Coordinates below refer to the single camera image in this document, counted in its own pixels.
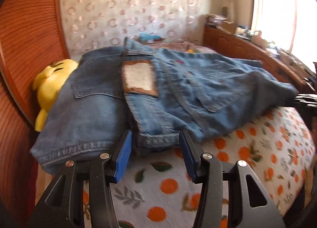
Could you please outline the pink thermos jug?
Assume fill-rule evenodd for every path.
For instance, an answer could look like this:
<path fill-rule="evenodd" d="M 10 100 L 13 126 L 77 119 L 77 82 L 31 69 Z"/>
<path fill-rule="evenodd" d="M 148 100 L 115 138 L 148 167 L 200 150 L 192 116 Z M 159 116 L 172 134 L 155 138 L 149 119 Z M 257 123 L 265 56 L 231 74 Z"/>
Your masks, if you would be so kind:
<path fill-rule="evenodd" d="M 262 38 L 262 31 L 260 31 L 260 30 L 254 32 L 254 34 L 251 38 L 251 42 L 253 44 L 263 48 L 264 50 L 267 47 L 267 41 Z"/>

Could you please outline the sheer curtain with pink circles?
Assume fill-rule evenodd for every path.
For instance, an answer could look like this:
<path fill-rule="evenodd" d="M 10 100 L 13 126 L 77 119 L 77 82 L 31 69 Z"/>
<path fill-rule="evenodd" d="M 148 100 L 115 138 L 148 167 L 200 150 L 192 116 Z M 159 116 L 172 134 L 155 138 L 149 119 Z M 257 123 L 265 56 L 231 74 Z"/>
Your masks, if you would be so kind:
<path fill-rule="evenodd" d="M 221 0 L 60 0 L 60 11 L 74 58 L 141 34 L 201 45 L 205 15 L 219 13 Z"/>

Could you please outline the blue denim jeans with patch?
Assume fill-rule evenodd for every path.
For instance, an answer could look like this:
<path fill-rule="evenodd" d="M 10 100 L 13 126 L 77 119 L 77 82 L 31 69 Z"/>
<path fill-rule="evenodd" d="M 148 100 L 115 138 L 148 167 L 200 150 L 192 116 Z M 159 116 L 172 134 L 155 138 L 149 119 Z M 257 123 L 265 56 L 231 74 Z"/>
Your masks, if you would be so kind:
<path fill-rule="evenodd" d="M 177 145 L 182 130 L 195 142 L 220 137 L 298 94 L 260 61 L 151 48 L 131 39 L 124 42 L 121 73 L 137 125 L 135 147 L 145 152 Z"/>

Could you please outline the orange fruit print bed sheet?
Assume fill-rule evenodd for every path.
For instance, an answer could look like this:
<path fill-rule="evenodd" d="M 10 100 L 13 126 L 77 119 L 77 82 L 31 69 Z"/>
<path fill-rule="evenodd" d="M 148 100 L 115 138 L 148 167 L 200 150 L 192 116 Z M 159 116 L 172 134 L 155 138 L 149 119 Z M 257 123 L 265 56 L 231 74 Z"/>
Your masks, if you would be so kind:
<path fill-rule="evenodd" d="M 108 154 L 84 182 L 85 227 L 284 227 L 315 155 L 298 111 L 279 107 L 229 134 L 196 142 L 205 175 L 195 184 L 179 143 L 140 151 L 135 121 L 130 130 L 133 147 L 123 178 L 111 183 Z"/>

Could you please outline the window with wooden frame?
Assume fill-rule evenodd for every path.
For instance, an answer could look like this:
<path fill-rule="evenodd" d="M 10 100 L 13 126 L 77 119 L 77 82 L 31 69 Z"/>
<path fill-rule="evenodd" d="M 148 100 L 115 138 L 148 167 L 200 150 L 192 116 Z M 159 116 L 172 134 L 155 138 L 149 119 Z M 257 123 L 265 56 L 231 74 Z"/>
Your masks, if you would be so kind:
<path fill-rule="evenodd" d="M 316 0 L 254 0 L 252 29 L 315 71 Z"/>

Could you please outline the folded blue denim jeans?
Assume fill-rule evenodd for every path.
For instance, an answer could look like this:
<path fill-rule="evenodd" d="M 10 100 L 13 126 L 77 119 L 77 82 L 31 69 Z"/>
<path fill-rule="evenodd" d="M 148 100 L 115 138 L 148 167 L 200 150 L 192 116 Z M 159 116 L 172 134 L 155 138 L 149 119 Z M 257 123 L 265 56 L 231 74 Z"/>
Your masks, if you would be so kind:
<path fill-rule="evenodd" d="M 111 149 L 130 128 L 121 46 L 86 53 L 58 93 L 30 152 L 55 175 L 68 160 L 90 160 Z"/>

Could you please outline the cardboard box with blue cloth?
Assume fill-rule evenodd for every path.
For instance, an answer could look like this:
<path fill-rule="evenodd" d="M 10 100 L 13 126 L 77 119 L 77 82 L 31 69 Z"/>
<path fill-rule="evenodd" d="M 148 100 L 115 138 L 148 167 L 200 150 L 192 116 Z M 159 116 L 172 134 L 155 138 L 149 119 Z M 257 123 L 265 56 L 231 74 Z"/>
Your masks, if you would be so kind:
<path fill-rule="evenodd" d="M 139 34 L 138 41 L 143 45 L 149 45 L 149 44 L 156 44 L 156 43 L 163 43 L 164 38 L 160 37 L 159 35 L 152 35 L 147 33 L 141 33 Z"/>

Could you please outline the pink floral blanket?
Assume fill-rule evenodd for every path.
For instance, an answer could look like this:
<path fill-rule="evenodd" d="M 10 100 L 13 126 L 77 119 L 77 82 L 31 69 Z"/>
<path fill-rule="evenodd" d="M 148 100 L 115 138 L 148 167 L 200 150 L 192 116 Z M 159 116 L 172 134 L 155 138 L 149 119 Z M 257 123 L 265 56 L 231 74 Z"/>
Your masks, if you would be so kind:
<path fill-rule="evenodd" d="M 203 46 L 198 46 L 187 41 L 180 43 L 157 43 L 150 44 L 151 48 L 166 48 L 169 50 L 179 51 L 179 52 L 189 52 L 189 53 L 217 53 L 216 51 Z"/>

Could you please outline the cardboard box on cabinet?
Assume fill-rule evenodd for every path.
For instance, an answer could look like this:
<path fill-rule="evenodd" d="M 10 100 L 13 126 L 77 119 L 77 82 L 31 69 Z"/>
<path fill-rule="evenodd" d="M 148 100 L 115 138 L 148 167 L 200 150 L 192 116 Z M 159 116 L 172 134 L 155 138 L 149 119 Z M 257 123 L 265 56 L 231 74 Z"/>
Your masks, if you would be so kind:
<path fill-rule="evenodd" d="M 230 23 L 230 22 L 222 22 L 221 23 L 221 30 L 228 34 L 235 34 L 236 29 L 238 28 L 238 25 L 235 23 Z"/>

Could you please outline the wooden sideboard cabinet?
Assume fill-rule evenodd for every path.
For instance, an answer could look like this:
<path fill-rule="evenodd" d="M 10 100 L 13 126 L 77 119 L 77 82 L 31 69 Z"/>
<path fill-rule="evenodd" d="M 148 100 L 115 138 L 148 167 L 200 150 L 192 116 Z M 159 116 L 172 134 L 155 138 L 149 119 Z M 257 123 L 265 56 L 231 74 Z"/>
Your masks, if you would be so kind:
<path fill-rule="evenodd" d="M 248 41 L 205 25 L 202 44 L 204 47 L 209 47 L 230 58 L 262 61 L 263 68 L 278 81 L 292 84 L 302 94 L 316 94 L 316 91 L 304 78 L 301 78 L 280 60 L 268 55 L 267 52 Z"/>

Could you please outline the stack of books and papers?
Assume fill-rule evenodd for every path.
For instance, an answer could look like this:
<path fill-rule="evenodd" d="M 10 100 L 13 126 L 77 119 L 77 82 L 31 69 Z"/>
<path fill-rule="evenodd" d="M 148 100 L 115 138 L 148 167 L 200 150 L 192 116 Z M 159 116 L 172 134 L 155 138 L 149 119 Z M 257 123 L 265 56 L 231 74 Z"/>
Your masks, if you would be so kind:
<path fill-rule="evenodd" d="M 223 17 L 221 15 L 214 15 L 214 14 L 206 14 L 205 15 L 206 21 L 205 23 L 208 25 L 221 25 L 222 22 L 227 21 L 226 17 Z"/>

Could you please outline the yellow pikachu plush toy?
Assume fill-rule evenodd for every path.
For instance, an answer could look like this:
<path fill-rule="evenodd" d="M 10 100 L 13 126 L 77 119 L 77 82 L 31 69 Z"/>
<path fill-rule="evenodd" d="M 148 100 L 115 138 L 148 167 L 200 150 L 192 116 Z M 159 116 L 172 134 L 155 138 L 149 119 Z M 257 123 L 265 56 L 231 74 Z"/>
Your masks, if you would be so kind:
<path fill-rule="evenodd" d="M 35 77 L 32 89 L 36 91 L 38 104 L 40 105 L 40 112 L 34 126 L 37 132 L 43 130 L 59 91 L 70 77 L 70 74 L 77 68 L 77 61 L 64 59 L 48 65 Z"/>

